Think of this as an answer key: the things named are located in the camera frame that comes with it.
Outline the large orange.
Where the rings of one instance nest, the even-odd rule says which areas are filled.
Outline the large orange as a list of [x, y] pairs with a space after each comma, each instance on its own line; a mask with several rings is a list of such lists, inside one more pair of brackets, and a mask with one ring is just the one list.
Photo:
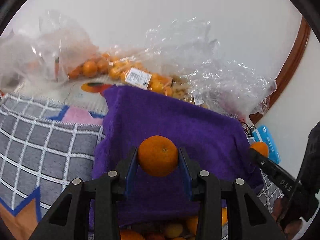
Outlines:
[[120, 239], [121, 240], [144, 240], [145, 238], [136, 231], [125, 229], [125, 230], [120, 230]]

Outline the purple towel covered tray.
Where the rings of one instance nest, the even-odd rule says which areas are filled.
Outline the purple towel covered tray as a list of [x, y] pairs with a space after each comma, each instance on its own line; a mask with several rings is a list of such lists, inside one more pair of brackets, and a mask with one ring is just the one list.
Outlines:
[[[153, 135], [170, 139], [217, 178], [242, 178], [255, 193], [263, 188], [260, 169], [248, 155], [249, 142], [238, 120], [168, 96], [130, 86], [104, 91], [108, 113], [105, 138], [95, 149], [92, 178], [114, 169], [130, 148]], [[128, 200], [118, 206], [125, 226], [156, 219], [197, 214], [199, 205], [185, 194], [179, 170], [155, 178], [138, 170]]]

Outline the grey checkered table cloth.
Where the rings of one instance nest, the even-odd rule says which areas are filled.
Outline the grey checkered table cloth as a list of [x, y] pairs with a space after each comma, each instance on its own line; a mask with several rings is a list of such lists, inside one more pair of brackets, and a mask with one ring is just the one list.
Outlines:
[[[1, 99], [1, 214], [18, 239], [28, 239], [74, 178], [92, 180], [105, 116], [65, 121], [69, 107], [8, 94]], [[281, 191], [262, 174], [258, 195], [269, 210]]]

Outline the blue tissue pack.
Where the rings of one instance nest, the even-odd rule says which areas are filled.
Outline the blue tissue pack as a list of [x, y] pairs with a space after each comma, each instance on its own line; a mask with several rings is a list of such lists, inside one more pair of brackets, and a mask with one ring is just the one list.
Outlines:
[[268, 146], [268, 158], [274, 163], [280, 164], [281, 158], [279, 151], [269, 129], [265, 125], [260, 125], [257, 128], [253, 127], [252, 135], [255, 141], [264, 142]]

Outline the large clear plastic bag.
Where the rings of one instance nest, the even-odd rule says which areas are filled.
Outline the large clear plastic bag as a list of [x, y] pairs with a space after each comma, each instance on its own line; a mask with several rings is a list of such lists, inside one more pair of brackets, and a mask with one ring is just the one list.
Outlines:
[[174, 20], [146, 32], [146, 54], [164, 75], [181, 78], [195, 104], [237, 119], [265, 114], [275, 79], [244, 63], [224, 57], [220, 42], [210, 35], [210, 22]]

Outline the clear bag of tangerines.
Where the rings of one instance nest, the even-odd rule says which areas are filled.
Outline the clear bag of tangerines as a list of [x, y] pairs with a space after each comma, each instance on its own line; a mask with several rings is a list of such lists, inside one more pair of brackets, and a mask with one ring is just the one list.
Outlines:
[[124, 85], [173, 96], [172, 77], [151, 49], [100, 51], [95, 45], [76, 43], [58, 52], [54, 60], [59, 81], [108, 76]]

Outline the orange tangerine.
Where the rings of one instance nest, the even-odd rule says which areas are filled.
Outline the orange tangerine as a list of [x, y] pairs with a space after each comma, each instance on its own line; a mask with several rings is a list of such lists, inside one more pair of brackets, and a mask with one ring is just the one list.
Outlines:
[[196, 235], [196, 232], [197, 232], [198, 221], [199, 221], [198, 216], [189, 216], [186, 220], [188, 230], [194, 236]]
[[221, 209], [221, 219], [222, 219], [222, 226], [226, 225], [228, 222], [228, 218], [227, 218], [227, 208], [223, 207]]
[[258, 141], [258, 142], [254, 142], [250, 148], [256, 150], [257, 152], [259, 152], [261, 155], [263, 155], [264, 157], [268, 158], [269, 156], [269, 150], [268, 150], [268, 146], [266, 143]]
[[166, 177], [178, 166], [178, 149], [170, 139], [154, 135], [140, 144], [138, 161], [148, 175]]

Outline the brown wooden door frame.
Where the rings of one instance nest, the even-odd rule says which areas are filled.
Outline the brown wooden door frame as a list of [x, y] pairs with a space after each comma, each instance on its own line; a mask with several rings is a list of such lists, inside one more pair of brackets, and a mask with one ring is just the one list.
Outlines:
[[310, 25], [306, 19], [302, 17], [295, 42], [278, 76], [276, 77], [277, 89], [268, 97], [268, 108], [266, 111], [268, 111], [280, 98], [281, 94], [293, 78], [308, 45], [310, 32]]

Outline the white plastic bag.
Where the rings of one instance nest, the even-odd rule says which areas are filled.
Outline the white plastic bag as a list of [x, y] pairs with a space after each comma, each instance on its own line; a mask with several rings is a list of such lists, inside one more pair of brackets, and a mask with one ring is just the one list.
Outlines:
[[37, 29], [26, 26], [1, 38], [1, 92], [12, 92], [25, 81], [65, 83], [71, 71], [98, 52], [76, 20], [47, 10]]

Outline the small red tomato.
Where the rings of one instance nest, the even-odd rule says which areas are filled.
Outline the small red tomato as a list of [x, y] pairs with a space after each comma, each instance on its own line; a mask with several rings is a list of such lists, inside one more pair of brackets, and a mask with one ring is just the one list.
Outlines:
[[146, 240], [165, 240], [165, 237], [161, 234], [152, 233], [146, 236]]

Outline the yellow green small fruit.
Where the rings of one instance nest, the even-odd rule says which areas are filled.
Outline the yellow green small fruit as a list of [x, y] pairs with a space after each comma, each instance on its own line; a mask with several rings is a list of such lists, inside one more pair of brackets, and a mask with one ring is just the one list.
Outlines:
[[182, 224], [169, 224], [164, 228], [164, 235], [167, 238], [177, 238], [182, 235], [183, 230]]

